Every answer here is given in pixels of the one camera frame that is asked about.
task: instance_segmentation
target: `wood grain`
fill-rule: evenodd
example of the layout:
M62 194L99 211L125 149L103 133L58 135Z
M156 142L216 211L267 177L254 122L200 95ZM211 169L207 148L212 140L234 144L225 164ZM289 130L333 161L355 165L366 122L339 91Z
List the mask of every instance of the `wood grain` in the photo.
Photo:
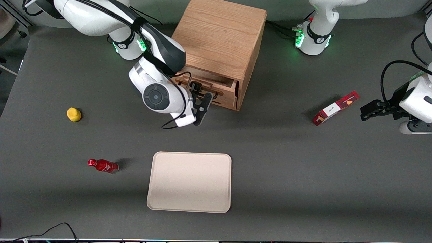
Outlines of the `wood grain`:
M186 67L215 104L238 111L255 67L267 12L223 0L191 0L173 34ZM183 85L184 78L178 78Z
M187 67L243 80L266 16L227 1L191 0L172 37L185 49Z

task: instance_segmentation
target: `plastic tray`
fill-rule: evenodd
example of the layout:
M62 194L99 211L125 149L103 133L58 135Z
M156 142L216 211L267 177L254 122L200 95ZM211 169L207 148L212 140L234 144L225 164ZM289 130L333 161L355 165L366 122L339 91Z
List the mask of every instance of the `plastic tray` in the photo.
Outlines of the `plastic tray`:
M226 213L231 157L225 153L157 152L147 206L153 210Z

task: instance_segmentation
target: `wooden drawer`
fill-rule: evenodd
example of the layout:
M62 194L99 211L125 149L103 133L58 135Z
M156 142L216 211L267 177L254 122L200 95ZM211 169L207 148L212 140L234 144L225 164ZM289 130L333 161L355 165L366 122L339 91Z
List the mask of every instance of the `wooden drawer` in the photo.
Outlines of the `wooden drawer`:
M212 101L212 104L216 104L228 109L236 110L237 106L237 90L238 81L219 77L214 74L202 70L196 70L190 67L185 67L179 73L190 71L192 73L192 82L196 81L201 83L202 90L211 92L216 98ZM182 87L186 88L189 75L185 74L180 77L172 78L177 84L180 83Z

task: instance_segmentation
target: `black cable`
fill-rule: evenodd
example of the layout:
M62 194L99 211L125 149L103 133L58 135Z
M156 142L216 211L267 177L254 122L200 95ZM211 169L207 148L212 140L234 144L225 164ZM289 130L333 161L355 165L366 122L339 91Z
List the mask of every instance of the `black cable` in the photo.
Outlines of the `black cable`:
M276 26L276 27L279 27L279 28L281 28L281 29L291 30L291 28L288 28L288 27L282 26L282 25L280 25L280 24L278 24L278 23L275 23L275 22L273 22L273 21L270 21L270 20L266 20L266 23L269 23L269 24L271 24L271 25L273 25L273 26Z
M21 8L24 10L25 13L27 13L27 15L30 15L30 16L36 16L36 15L39 15L39 14L41 14L41 13L43 12L42 10L40 10L40 11L37 12L37 13L29 13L29 12L27 11L27 8L25 7L25 5L27 4L26 2L27 2L26 0L22 0Z
M181 75L184 75L184 74L189 74L189 80L188 80L188 84L191 82L191 80L192 80L192 73L191 72L183 72L183 73L181 73L181 74L177 74L177 75L174 75L173 77L179 77L179 76L181 76ZM170 78L170 77L168 77L166 74L164 74L165 75L165 77L167 77L168 79L169 79L169 81L178 89L178 91L180 92L180 94L181 94L181 96L182 96L182 98L183 98L183 104L184 104L184 106L183 106L183 111L180 113L180 115L178 115L176 118L174 118L174 119L171 119L170 121L168 121L168 122L166 122L165 124L163 124L161 127L162 127L162 129L173 129L173 128L177 128L177 126L174 126L174 127L169 127L169 128L166 128L165 126L166 125L168 125L168 124L170 124L171 122L174 122L175 120L177 120L177 119L179 119L183 114L184 114L184 112L186 111L186 105L187 105L187 103L186 103L186 99L185 99L185 97L184 97L184 95L183 95L183 92L180 90L180 88L178 87L178 85L177 84L175 84L174 83L174 81L172 81L172 79Z
M22 239L25 239L25 238L30 238L30 237L41 237L41 236L45 235L48 231L50 231L50 230L52 230L52 229L54 229L54 228L56 228L56 227L58 227L58 226L60 226L62 224L65 224L65 225L67 225L69 227L70 231L73 234L73 238L75 239L75 243L78 243L78 238L76 237L75 232L73 231L72 227L68 223L66 223L66 222L58 224L58 225L56 225L54 227L51 227L51 228L47 229L45 232L43 232L42 234L39 234L39 235L38 234L27 235L27 236L24 236L24 237L16 238L14 240L3 240L3 241L0 241L0 242L2 242L2 243L5 243L5 242L15 242L15 241L22 240Z
M275 23L273 21L269 21L269 20L266 20L266 23L268 23L271 26L273 26L276 29L276 31L279 32L280 34L282 34L282 35L284 35L286 37L289 37L289 38L293 37L293 35L288 35L288 34L284 33L282 30L279 29L279 28L281 28L281 29L284 29L284 30L291 30L291 28L284 27L284 26L282 26L280 24L277 24L277 23Z
M422 67L422 66L420 66L420 65L418 65L418 64L415 64L415 63L413 63L413 62L410 62L410 61L396 60L396 61L390 62L390 63L387 64L387 65L385 66L385 68L383 69L383 71L382 71L382 73L381 73L381 81L380 81L382 99L383 99L384 102L386 102L386 103L388 103L388 100L387 100L387 98L385 97L385 92L384 92L384 75L385 75L385 72L387 71L387 69L388 69L391 65L393 65L393 64L395 64L395 63L408 64L408 65L411 65L411 66L413 66L413 67L415 67L415 68L417 68L417 69L420 69L421 71L423 71L423 72L425 72L425 73L427 73L427 74L432 75L432 71L429 71L428 69L426 69L426 68L424 68L424 67Z
M143 13L143 12L139 11L138 9L132 7L132 6L129 6L129 8L132 9L133 11L135 11L135 12L139 12L139 13L141 13L141 14L143 14L143 15L149 17L149 18L152 18L152 19L156 20L157 22L159 22L159 24L163 25L162 22L159 21L159 19L157 19L157 18L153 18L153 17L151 17L150 15L148 15L148 14L146 14L146 13Z
M432 4L432 2L430 2L426 7L424 7L424 8L422 8L423 9L423 11L425 11L426 9L428 9L429 8L429 6L431 6L431 4Z
M315 9L309 15L307 15L304 20L307 20L309 18L309 16L312 15L314 12L315 12Z
M419 56L418 56L418 54L417 54L417 52L416 52L416 50L415 50L415 48L414 48L414 43L416 42L416 40L418 39L418 38L420 38L420 36L422 36L424 33L422 32L422 33L420 33L418 36L416 36L414 39L413 39L413 41L411 42L411 50L413 51L413 53L414 53L414 56L416 56L416 58L419 60L419 61L421 61L424 65L428 65L425 61L423 61L423 59L421 59Z

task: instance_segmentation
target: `black strap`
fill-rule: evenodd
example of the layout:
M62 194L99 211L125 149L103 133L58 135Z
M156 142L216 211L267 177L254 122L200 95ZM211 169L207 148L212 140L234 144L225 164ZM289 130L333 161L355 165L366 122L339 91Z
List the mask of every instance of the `black strap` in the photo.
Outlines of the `black strap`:
M143 17L137 17L133 23L132 26L130 27L133 31L135 32L141 32L141 27L147 23L148 21L143 18ZM171 70L171 68L169 68L165 63L163 63L161 60L157 59L156 57L154 57L150 51L149 51L150 47L148 46L147 49L144 51L143 53L143 57L149 61L151 64L155 65L156 68L160 69L163 73L165 73L166 75L172 77L176 74L176 72L174 72L173 70Z
M133 21L132 26L131 26L130 28L131 28L134 32L140 32L140 31L141 31L141 30L140 30L141 26L143 26L143 24L145 24L145 23L147 23L147 22L148 22L148 21L147 21L145 18L139 16L139 17L137 17L137 18Z
M317 35L317 34L313 33L313 31L311 30L311 24L310 23L309 23L309 25L307 27L307 32L308 32L308 35L314 40L315 44L321 44L321 43L323 43L325 40L327 40L327 38L331 34L330 33L328 35Z
M143 53L143 57L147 59L151 64L155 65L156 68L160 69L163 73L166 75L172 77L175 75L175 72L171 70L165 63L163 63L161 60L154 57L147 48L145 52Z

